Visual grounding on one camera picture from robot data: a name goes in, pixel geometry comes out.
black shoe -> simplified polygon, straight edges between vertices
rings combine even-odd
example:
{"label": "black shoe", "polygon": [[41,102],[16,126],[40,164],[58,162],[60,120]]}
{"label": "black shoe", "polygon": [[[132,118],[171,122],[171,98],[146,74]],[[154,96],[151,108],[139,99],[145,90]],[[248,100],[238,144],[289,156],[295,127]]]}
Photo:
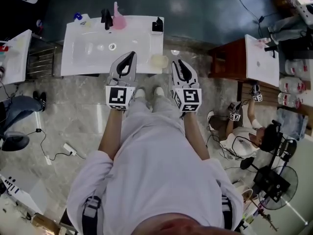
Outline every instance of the black shoe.
{"label": "black shoe", "polygon": [[38,91],[33,92],[33,99],[39,101]]}
{"label": "black shoe", "polygon": [[43,108],[41,111],[44,112],[45,111],[45,103],[47,101],[47,96],[46,96],[45,92],[41,93],[39,99],[40,99],[41,103],[43,104]]}

black soap dispenser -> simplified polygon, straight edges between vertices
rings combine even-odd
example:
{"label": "black soap dispenser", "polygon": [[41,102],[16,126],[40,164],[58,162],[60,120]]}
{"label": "black soap dispenser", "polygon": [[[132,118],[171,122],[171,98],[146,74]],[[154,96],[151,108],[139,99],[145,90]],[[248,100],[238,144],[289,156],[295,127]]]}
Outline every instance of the black soap dispenser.
{"label": "black soap dispenser", "polygon": [[152,34],[162,35],[163,34],[163,21],[157,17],[156,22],[152,22]]}

power strip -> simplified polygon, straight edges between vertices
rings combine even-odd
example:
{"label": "power strip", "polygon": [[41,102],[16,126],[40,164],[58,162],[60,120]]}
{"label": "power strip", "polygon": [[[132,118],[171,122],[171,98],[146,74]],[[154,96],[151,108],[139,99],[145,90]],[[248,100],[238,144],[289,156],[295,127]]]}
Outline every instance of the power strip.
{"label": "power strip", "polygon": [[64,145],[63,145],[63,148],[65,149],[65,150],[67,150],[71,155],[73,155],[73,156],[75,156],[76,154],[77,154],[77,151],[72,147],[72,146],[70,146],[68,143],[65,143]]}

hair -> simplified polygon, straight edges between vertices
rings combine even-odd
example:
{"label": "hair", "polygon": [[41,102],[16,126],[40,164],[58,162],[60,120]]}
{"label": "hair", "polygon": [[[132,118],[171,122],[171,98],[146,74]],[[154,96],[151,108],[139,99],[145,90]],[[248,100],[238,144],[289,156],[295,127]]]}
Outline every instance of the hair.
{"label": "hair", "polygon": [[260,145],[260,149],[266,152],[274,150],[279,142],[279,131],[277,131],[277,125],[270,124],[264,130],[264,137]]}

white pants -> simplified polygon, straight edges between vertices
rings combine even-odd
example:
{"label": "white pants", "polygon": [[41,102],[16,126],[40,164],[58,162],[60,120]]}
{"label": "white pants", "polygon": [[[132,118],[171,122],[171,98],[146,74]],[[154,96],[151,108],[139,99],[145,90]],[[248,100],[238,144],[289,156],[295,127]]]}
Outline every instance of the white pants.
{"label": "white pants", "polygon": [[[126,117],[137,112],[150,113],[150,109],[147,107],[147,100],[143,97],[135,98],[129,109],[126,111]],[[162,115],[164,117],[170,118],[180,126],[183,127],[183,121],[180,118],[181,112],[178,110],[177,106],[172,105],[171,101],[164,96],[156,96],[153,102],[152,114]]]}

